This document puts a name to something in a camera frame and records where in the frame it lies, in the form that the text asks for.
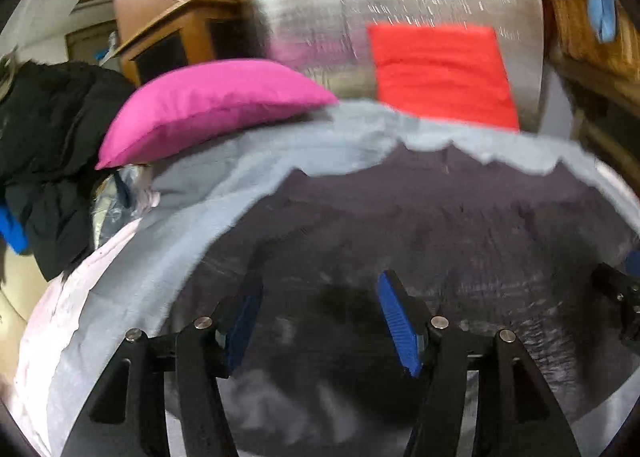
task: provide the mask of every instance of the blue fabric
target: blue fabric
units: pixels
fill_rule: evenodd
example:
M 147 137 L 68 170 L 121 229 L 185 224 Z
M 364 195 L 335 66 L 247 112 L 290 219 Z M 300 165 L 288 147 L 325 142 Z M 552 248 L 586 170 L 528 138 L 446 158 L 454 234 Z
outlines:
M 27 249 L 29 244 L 27 237 L 24 236 L 22 226 L 4 205 L 0 205 L 0 233 L 16 253 L 22 253 Z
M 630 251 L 625 260 L 626 274 L 640 278 L 640 251 Z
M 616 38 L 616 0 L 588 0 L 587 12 L 598 42 L 613 42 Z

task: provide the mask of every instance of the black clamp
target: black clamp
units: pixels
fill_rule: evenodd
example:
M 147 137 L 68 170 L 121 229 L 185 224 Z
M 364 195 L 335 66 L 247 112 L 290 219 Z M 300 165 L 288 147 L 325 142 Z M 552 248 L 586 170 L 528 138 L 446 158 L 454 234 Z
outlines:
M 432 315 L 385 271 L 378 297 L 402 365 L 424 383 L 404 457 L 455 457 L 466 373 L 479 371 L 473 457 L 579 457 L 569 423 L 524 345 L 510 329 L 472 334 Z
M 262 302 L 250 273 L 211 316 L 179 333 L 125 339 L 76 419 L 63 457 L 170 457 L 164 414 L 164 373 L 175 372 L 182 436 L 190 457 L 238 457 L 216 379 L 241 363 Z
M 591 281 L 597 290 L 620 306 L 620 341 L 640 356 L 640 280 L 601 263 L 591 275 Z

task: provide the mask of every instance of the metal pin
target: metal pin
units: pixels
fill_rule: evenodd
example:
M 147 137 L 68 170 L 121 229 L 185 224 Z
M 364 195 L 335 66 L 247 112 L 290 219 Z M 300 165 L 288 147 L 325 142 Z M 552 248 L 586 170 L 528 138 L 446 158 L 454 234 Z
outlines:
M 444 318 L 444 316 L 434 316 L 431 318 L 431 325 L 436 329 L 446 329 L 449 327 L 449 320 Z
M 195 322 L 193 322 L 193 325 L 195 326 L 196 329 L 206 329 L 211 327 L 212 323 L 213 322 L 208 316 L 201 316 Z
M 500 339 L 503 342 L 513 343 L 514 341 L 516 341 L 516 335 L 513 331 L 510 331 L 509 329 L 502 329 L 500 331 Z
M 134 342 L 140 339 L 142 336 L 142 330 L 134 327 L 133 329 L 129 329 L 127 333 L 124 335 L 124 339 L 128 342 Z

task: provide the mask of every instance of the wooden cabinet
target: wooden cabinet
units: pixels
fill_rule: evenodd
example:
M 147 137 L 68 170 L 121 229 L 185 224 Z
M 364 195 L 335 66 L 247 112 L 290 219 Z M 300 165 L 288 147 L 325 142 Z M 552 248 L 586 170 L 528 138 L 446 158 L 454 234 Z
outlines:
M 640 84 L 559 51 L 550 60 L 573 98 L 572 138 L 612 166 L 640 196 Z
M 136 84 L 183 65 L 246 55 L 238 38 L 239 0 L 114 0 L 114 5 L 122 72 Z

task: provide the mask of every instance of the red pillow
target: red pillow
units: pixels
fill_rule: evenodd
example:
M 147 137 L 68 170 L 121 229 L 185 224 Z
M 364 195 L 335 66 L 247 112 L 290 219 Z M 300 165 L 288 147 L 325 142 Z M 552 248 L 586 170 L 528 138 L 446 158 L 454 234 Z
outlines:
M 372 24 L 378 100 L 414 116 L 520 130 L 493 28 Z

